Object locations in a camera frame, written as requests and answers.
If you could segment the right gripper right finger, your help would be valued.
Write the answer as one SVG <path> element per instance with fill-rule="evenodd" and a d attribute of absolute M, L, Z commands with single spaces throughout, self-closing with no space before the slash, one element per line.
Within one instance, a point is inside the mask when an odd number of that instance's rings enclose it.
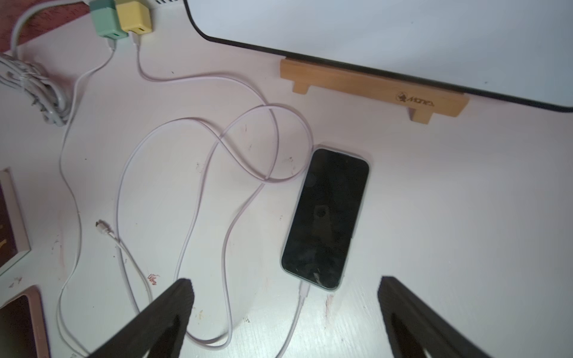
<path fill-rule="evenodd" d="M 378 301 L 394 357 L 488 356 L 397 278 L 381 278 Z"/>

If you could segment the green-edged black phone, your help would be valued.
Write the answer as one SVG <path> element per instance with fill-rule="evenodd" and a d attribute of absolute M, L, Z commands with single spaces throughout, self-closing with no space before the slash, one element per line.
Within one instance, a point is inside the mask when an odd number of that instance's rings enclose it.
<path fill-rule="evenodd" d="M 327 291 L 339 288 L 370 175 L 357 155 L 315 149 L 281 253 L 288 274 Z"/>

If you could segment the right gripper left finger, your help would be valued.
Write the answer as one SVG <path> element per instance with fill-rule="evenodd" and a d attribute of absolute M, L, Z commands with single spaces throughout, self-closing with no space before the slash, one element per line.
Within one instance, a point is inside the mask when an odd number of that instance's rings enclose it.
<path fill-rule="evenodd" d="M 90 356 L 178 357 L 194 300 L 191 280 L 177 280 Z"/>

